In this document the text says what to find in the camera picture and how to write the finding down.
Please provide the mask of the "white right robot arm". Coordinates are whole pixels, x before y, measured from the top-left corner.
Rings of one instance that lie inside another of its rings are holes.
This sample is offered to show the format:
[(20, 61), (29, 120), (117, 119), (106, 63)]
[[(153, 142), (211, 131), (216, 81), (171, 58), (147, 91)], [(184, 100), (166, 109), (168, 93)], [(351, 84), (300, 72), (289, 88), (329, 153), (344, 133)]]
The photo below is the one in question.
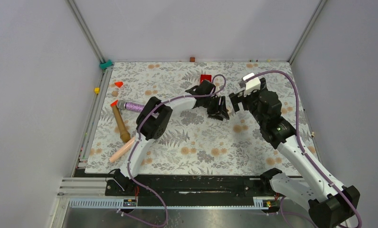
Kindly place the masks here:
[(245, 89), (229, 95), (234, 111), (239, 105), (248, 110), (260, 126), (262, 137), (280, 152), (301, 174), (307, 185), (274, 168), (263, 174), (260, 189), (264, 195), (279, 193), (303, 207), (319, 228), (334, 228), (355, 216), (360, 193), (335, 178), (298, 138), (296, 129), (281, 114), (277, 93), (266, 88), (264, 78), (247, 82)]

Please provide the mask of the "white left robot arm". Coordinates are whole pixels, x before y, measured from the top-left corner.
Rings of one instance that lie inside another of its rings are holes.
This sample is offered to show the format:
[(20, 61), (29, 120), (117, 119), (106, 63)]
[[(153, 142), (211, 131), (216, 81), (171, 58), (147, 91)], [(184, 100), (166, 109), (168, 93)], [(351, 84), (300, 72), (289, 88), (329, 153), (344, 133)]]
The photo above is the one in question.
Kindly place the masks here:
[(122, 148), (127, 159), (113, 173), (113, 181), (121, 194), (133, 193), (135, 183), (132, 178), (138, 175), (145, 153), (162, 137), (173, 114), (202, 107), (206, 109), (209, 118), (229, 120), (226, 97), (219, 95), (219, 92), (220, 89), (216, 89), (210, 81), (204, 80), (200, 85), (169, 100), (162, 101), (156, 97), (148, 100), (136, 119), (136, 135), (131, 146)]

